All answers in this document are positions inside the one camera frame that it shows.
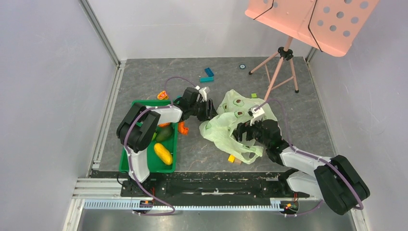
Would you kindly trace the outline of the pale green plastic bag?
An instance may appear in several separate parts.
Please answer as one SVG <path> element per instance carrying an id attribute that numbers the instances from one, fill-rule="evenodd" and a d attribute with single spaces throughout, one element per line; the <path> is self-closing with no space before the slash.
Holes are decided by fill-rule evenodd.
<path id="1" fill-rule="evenodd" d="M 250 121 L 248 111 L 260 105 L 265 111 L 262 122 L 262 140 L 236 141 L 232 132 L 239 123 Z M 277 153 L 283 144 L 281 129 L 271 107 L 259 98 L 246 98 L 235 90 L 229 90 L 216 109 L 218 115 L 199 126 L 203 138 L 211 141 L 221 151 L 233 155 L 245 164 L 253 163 L 266 152 L 268 155 Z"/>

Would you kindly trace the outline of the orange fake fruit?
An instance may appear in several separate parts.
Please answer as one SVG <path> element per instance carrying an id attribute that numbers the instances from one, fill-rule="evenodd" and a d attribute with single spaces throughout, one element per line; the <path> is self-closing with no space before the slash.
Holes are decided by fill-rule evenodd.
<path id="1" fill-rule="evenodd" d="M 169 125 L 171 125 L 171 123 L 162 123 L 162 124 L 159 124 L 158 127 L 164 128 L 164 127 L 167 127 Z"/>

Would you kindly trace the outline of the dark green fake avocado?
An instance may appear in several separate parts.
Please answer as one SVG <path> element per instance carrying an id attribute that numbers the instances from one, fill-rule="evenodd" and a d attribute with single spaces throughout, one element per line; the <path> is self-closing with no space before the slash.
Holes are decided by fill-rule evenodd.
<path id="1" fill-rule="evenodd" d="M 174 128 L 172 126 L 162 127 L 155 137 L 157 142 L 164 142 L 169 140 L 174 134 Z"/>

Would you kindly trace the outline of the yellow fake fruit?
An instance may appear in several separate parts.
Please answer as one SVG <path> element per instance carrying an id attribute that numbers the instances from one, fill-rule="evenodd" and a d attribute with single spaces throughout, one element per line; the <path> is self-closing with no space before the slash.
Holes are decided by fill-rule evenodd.
<path id="1" fill-rule="evenodd" d="M 153 146 L 153 149 L 155 154 L 165 165 L 169 166 L 173 164 L 173 156 L 165 146 L 163 146 L 161 143 L 156 143 Z"/>

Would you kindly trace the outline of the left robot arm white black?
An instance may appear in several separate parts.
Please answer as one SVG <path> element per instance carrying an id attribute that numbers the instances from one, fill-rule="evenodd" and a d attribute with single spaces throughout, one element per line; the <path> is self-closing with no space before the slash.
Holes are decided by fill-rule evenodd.
<path id="1" fill-rule="evenodd" d="M 116 135 L 126 149 L 129 175 L 134 179 L 132 189 L 139 196 L 151 191 L 147 148 L 152 142 L 156 127 L 163 123 L 179 123 L 191 116 L 201 122 L 217 115 L 212 99 L 208 98 L 208 87 L 188 87 L 183 95 L 164 106 L 145 106 L 135 103 L 119 124 Z"/>

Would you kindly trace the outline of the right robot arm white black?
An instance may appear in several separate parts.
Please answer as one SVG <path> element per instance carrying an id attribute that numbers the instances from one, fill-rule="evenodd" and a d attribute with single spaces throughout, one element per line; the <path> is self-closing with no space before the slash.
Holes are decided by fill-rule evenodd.
<path id="1" fill-rule="evenodd" d="M 283 196 L 314 196 L 338 215 L 362 209 L 363 200 L 370 196 L 368 186 L 346 157 L 330 158 L 298 149 L 282 137 L 275 120 L 239 123 L 232 135 L 238 142 L 262 144 L 272 162 L 289 168 L 278 177 L 278 191 Z"/>

